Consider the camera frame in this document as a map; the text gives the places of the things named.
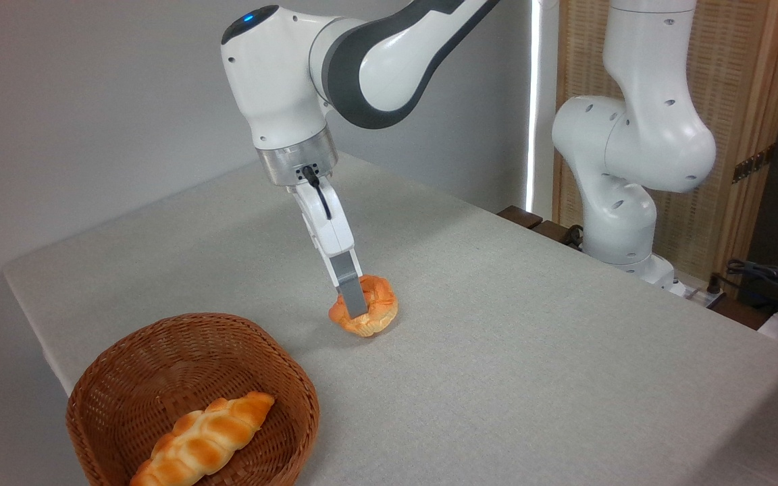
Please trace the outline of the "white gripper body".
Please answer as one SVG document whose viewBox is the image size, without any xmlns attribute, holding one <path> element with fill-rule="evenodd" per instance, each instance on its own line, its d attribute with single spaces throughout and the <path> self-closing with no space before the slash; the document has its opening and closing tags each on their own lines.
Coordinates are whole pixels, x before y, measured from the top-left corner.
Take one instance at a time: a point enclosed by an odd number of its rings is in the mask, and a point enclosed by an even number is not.
<svg viewBox="0 0 778 486">
<path fill-rule="evenodd" d="M 299 184 L 288 186 L 286 190 L 293 194 L 299 204 L 312 243 L 330 272 L 328 259 L 354 250 L 355 241 L 340 198 L 330 179 L 318 178 L 318 181 L 318 188 L 310 184 Z"/>
</svg>

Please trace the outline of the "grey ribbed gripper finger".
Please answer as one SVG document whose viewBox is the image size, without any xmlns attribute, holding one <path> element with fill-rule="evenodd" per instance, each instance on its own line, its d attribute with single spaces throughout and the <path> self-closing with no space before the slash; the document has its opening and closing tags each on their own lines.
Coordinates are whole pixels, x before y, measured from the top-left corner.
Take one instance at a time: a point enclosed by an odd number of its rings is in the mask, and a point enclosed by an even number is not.
<svg viewBox="0 0 778 486">
<path fill-rule="evenodd" d="M 355 250 L 349 250 L 328 259 L 336 289 L 343 296 L 350 318 L 367 314 L 368 306 L 362 290 L 361 268 Z"/>
</svg>

